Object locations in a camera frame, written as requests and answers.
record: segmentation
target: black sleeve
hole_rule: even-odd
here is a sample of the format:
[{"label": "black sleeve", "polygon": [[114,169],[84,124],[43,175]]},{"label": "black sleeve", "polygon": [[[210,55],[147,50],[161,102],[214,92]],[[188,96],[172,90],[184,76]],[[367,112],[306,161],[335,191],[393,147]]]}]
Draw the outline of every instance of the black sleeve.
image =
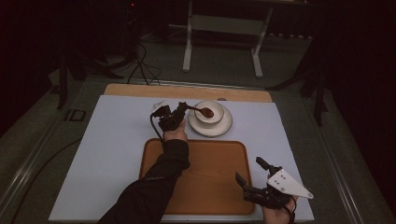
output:
[{"label": "black sleeve", "polygon": [[98,223],[160,223],[177,178],[189,167],[187,142],[177,139],[166,141],[163,154],[145,177],[129,185]]}]

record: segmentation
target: white bowl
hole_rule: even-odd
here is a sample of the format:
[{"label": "white bowl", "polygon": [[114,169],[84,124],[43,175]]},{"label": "white bowl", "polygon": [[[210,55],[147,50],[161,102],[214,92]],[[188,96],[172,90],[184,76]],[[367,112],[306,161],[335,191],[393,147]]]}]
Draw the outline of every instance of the white bowl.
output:
[{"label": "white bowl", "polygon": [[218,122],[214,124],[203,123],[195,116],[194,111],[190,110],[189,112],[189,123],[191,127],[198,133],[206,137],[216,137],[227,133],[231,126],[233,125],[233,117],[231,116],[230,111],[222,105],[224,116]]},{"label": "white bowl", "polygon": [[198,118],[203,123],[206,124],[215,124],[221,121],[221,119],[224,116],[224,110],[223,107],[214,101],[202,101],[198,103],[198,105],[195,106],[198,109],[202,109],[204,107],[207,107],[213,111],[213,117],[212,118],[206,118],[201,112],[194,110],[195,117]]}]

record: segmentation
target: wooden cutting board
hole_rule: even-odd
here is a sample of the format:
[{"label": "wooden cutting board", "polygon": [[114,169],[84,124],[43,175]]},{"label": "wooden cutting board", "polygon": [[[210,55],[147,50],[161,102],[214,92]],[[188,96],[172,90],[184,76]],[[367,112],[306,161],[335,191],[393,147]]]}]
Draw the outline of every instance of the wooden cutting board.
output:
[{"label": "wooden cutting board", "polygon": [[[245,146],[237,141],[189,140],[191,167],[178,179],[165,214],[249,215],[254,204],[244,201],[235,172],[251,185]],[[140,177],[163,153],[159,139],[146,142]]]}]

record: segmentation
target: bowl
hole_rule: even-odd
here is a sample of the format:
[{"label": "bowl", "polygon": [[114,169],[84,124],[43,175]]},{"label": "bowl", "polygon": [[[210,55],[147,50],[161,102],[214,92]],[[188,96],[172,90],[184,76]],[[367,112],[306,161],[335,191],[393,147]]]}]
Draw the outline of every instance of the bowl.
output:
[{"label": "bowl", "polygon": [[206,118],[201,112],[194,110],[195,117],[198,118],[198,120],[200,120],[202,123],[215,124],[221,121],[224,116],[224,110],[222,105],[214,101],[202,101],[198,103],[195,107],[198,109],[207,107],[213,111],[213,117]]}]

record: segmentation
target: white plate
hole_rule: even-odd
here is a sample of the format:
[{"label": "white plate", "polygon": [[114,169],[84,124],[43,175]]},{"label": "white plate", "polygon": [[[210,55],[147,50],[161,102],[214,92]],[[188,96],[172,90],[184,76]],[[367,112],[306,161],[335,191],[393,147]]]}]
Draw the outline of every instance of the white plate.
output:
[{"label": "white plate", "polygon": [[227,133],[233,125],[233,117],[230,111],[222,105],[224,110],[223,118],[216,124],[203,123],[195,117],[194,111],[190,110],[189,123],[191,127],[198,133],[207,137],[216,137]]}]

